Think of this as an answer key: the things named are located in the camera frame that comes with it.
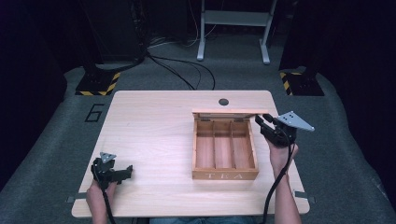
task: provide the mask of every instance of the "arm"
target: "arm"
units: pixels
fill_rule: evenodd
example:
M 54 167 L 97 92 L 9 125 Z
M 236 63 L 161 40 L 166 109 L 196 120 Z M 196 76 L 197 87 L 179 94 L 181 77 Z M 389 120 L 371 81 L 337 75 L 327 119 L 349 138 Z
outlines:
M 287 147 L 278 148 L 271 142 L 267 141 L 270 148 L 270 161 L 274 171 L 274 178 L 276 179 L 286 165 L 288 160 L 289 150 Z M 297 145 L 291 145 L 294 151 L 291 155 L 293 159 L 298 152 Z M 276 202 L 275 202 L 275 223 L 302 223 L 297 205 L 291 194 L 289 183 L 289 175 L 285 174 L 276 187 Z
M 114 192 L 116 190 L 117 182 L 110 183 L 106 193 L 108 201 L 113 204 Z M 87 204 L 90 207 L 93 224 L 107 224 L 107 211 L 105 199 L 102 190 L 96 180 L 93 180 L 91 186 L 87 189 Z

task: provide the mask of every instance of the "box compartment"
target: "box compartment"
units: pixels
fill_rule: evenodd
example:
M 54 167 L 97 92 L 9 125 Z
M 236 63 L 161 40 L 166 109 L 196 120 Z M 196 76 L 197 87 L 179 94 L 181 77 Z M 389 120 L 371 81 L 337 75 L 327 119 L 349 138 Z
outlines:
M 259 173 L 249 119 L 254 114 L 227 111 L 193 112 L 193 179 L 255 179 Z

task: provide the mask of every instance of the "handheld controller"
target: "handheld controller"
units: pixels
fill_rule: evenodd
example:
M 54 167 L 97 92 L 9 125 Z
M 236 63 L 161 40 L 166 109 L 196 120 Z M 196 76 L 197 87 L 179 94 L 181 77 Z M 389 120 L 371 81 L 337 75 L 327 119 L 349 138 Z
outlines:
M 131 173 L 133 166 L 130 165 L 125 170 L 114 171 L 116 155 L 101 152 L 101 158 L 96 158 L 91 166 L 91 172 L 93 174 L 93 179 L 98 181 L 102 189 L 107 189 L 109 183 L 117 182 L 121 184 L 122 180 L 131 178 Z
M 270 114 L 264 114 L 262 117 L 274 124 L 274 129 L 264 123 L 264 120 L 256 115 L 255 121 L 261 127 L 260 133 L 276 147 L 288 147 L 292 145 L 297 137 L 297 129 L 303 129 L 313 132 L 314 127 L 309 125 L 303 119 L 298 117 L 293 111 L 284 115 L 273 118 Z

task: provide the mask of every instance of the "black cable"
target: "black cable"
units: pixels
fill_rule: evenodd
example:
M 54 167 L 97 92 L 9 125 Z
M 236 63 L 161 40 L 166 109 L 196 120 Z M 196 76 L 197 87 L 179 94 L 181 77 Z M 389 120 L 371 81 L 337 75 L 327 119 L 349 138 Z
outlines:
M 131 68 L 141 64 L 143 61 L 144 61 L 144 57 L 139 57 L 138 59 L 135 59 L 132 64 L 128 64 L 128 65 L 118 67 L 118 68 L 113 68 L 113 69 L 101 69 L 101 70 L 105 70 L 107 72 L 113 72 L 113 73 L 123 72 L 125 70 L 131 69 Z
M 177 77 L 179 77 L 181 80 L 183 80 L 183 81 L 189 86 L 190 90 L 193 89 L 193 90 L 195 91 L 195 88 L 190 84 L 190 82 L 187 81 L 184 77 L 182 77 L 175 69 L 173 69 L 172 67 L 170 67 L 170 66 L 167 65 L 167 64 L 164 64 L 164 63 L 161 63 L 161 62 L 155 60 L 155 58 L 152 57 L 149 53 L 148 53 L 148 57 L 149 57 L 152 61 L 154 61 L 156 64 L 158 64 L 158 65 L 160 65 L 160 66 L 166 68 L 168 71 L 170 71 L 171 73 L 173 73 L 173 74 L 175 74 Z
M 116 221 L 114 220 L 114 217 L 113 217 L 113 213 L 111 212 L 110 202 L 108 201 L 106 189 L 103 187 L 102 182 L 98 178 L 98 174 L 96 173 L 96 169 L 93 169 L 93 170 L 94 170 L 93 173 L 95 174 L 95 177 L 96 177 L 96 181 L 98 182 L 98 184 L 100 186 L 100 189 L 102 190 L 103 198 L 105 200 L 105 205 L 106 205 L 106 211 L 107 211 L 108 219 L 110 220 L 110 222 L 112 224 L 116 224 Z
M 149 41 L 148 46 L 149 46 L 149 47 L 152 47 L 152 46 L 155 46 L 155 45 L 159 45 L 159 44 L 166 43 L 167 41 L 169 41 L 169 40 L 168 40 L 168 37 L 166 37 L 166 36 L 162 36 L 162 37 L 159 37 L 159 36 L 157 36 L 157 37 L 152 37 L 152 38 L 150 39 L 150 41 Z
M 198 79 L 198 82 L 197 82 L 197 84 L 196 84 L 196 86 L 195 86 L 195 90 L 198 90 L 198 86 L 199 86 L 199 84 L 201 83 L 202 73 L 201 73 L 201 71 L 200 71 L 194 64 L 191 64 L 191 63 L 187 63 L 187 64 L 188 64 L 189 66 L 195 68 L 195 70 L 197 70 L 197 72 L 198 72 L 198 74 L 199 74 L 199 79 Z
M 150 55 L 150 57 L 156 58 L 156 59 L 162 59 L 162 60 L 172 61 L 172 62 L 187 63 L 187 64 L 190 64 L 190 65 L 194 64 L 194 65 L 200 66 L 200 67 L 204 68 L 204 69 L 210 74 L 210 76 L 212 76 L 212 79 L 213 79 L 213 87 L 212 87 L 212 90 L 214 90 L 215 87 L 216 87 L 216 79 L 215 79 L 215 76 L 213 75 L 213 73 L 212 73 L 207 67 L 205 67 L 205 66 L 203 66 L 203 65 L 201 65 L 201 64 L 199 64 L 199 63 L 192 63 L 192 62 L 189 62 L 189 61 L 183 61 L 183 60 L 177 60 L 177 59 L 163 58 L 163 57 L 158 57 L 158 56 L 154 56 L 154 55 Z
M 270 204 L 270 201 L 271 201 L 272 194 L 274 193 L 274 191 L 275 191 L 277 185 L 279 184 L 280 180 L 283 178 L 283 176 L 288 171 L 289 165 L 290 165 L 290 161 L 291 161 L 291 155 L 293 154 L 293 151 L 294 151 L 294 146 L 295 145 L 293 145 L 293 149 L 291 149 L 290 141 L 289 141 L 288 136 L 285 134 L 285 132 L 283 132 L 283 130 L 280 130 L 280 131 L 285 135 L 286 140 L 288 142 L 288 149 L 289 149 L 288 161 L 286 162 L 286 165 L 280 171 L 280 173 L 277 176 L 273 186 L 270 188 L 270 191 L 267 194 L 267 198 L 265 199 L 265 206 L 264 206 L 264 212 L 262 214 L 262 223 L 261 224 L 265 224 L 265 222 L 266 222 L 267 214 L 268 214 L 268 207 L 269 207 L 269 204 Z

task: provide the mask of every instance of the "hand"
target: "hand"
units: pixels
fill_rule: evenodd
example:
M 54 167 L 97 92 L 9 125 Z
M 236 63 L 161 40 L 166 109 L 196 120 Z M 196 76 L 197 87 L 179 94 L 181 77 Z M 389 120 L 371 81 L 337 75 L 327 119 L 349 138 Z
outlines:
M 108 202 L 113 204 L 114 192 L 116 191 L 117 182 L 110 183 L 106 189 Z M 107 224 L 107 211 L 103 192 L 96 180 L 93 180 L 91 186 L 87 189 L 87 204 L 92 214 L 92 223 Z
M 277 178 L 280 171 L 283 169 L 283 167 L 285 167 L 286 162 L 288 161 L 289 148 L 288 147 L 276 147 L 274 144 L 272 144 L 267 139 L 265 139 L 265 140 L 267 141 L 268 146 L 270 148 L 270 162 L 273 167 L 274 177 Z M 296 144 L 292 144 L 291 150 L 293 150 L 293 153 L 291 154 L 290 161 L 297 154 L 298 146 Z

